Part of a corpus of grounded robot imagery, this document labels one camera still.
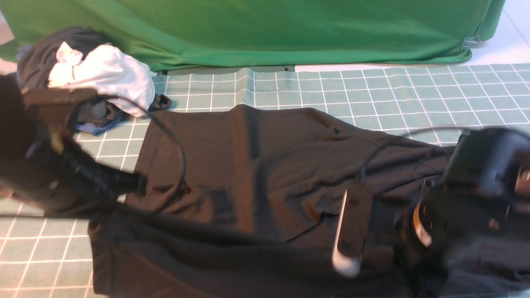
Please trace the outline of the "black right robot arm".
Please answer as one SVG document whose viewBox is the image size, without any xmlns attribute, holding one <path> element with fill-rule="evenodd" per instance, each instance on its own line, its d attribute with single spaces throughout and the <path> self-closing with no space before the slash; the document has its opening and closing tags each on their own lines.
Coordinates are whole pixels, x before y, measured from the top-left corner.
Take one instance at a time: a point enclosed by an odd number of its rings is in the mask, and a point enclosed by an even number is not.
<svg viewBox="0 0 530 298">
<path fill-rule="evenodd" d="M 500 127 L 461 135 L 442 176 L 396 225 L 394 260 L 411 298 L 439 297 L 458 262 L 529 215 L 528 170 L 528 135 Z"/>
</svg>

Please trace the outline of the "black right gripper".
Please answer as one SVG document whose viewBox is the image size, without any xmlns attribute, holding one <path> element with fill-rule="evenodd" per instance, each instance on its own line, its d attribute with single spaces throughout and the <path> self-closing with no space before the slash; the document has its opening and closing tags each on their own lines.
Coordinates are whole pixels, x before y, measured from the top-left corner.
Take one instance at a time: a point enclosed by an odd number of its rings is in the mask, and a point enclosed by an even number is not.
<svg viewBox="0 0 530 298">
<path fill-rule="evenodd" d="M 422 223 L 422 202 L 412 205 L 401 197 L 375 196 L 376 206 L 394 211 L 390 234 L 372 234 L 376 243 L 392 245 L 393 263 L 403 274 L 410 298 L 439 298 L 449 278 L 452 258 L 446 243 L 436 243 L 435 236 Z"/>
</svg>

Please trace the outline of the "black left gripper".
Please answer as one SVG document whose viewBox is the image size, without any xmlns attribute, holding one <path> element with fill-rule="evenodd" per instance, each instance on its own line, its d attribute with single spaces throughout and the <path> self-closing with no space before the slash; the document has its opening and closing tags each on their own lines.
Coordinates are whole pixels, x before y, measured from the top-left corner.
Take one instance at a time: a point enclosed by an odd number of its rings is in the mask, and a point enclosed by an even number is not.
<svg viewBox="0 0 530 298">
<path fill-rule="evenodd" d="M 49 216 L 88 216 L 112 208 L 126 194 L 144 196 L 147 178 L 99 164 L 67 142 L 58 153 L 51 142 L 34 141 L 25 154 L 30 166 L 23 196 Z"/>
</svg>

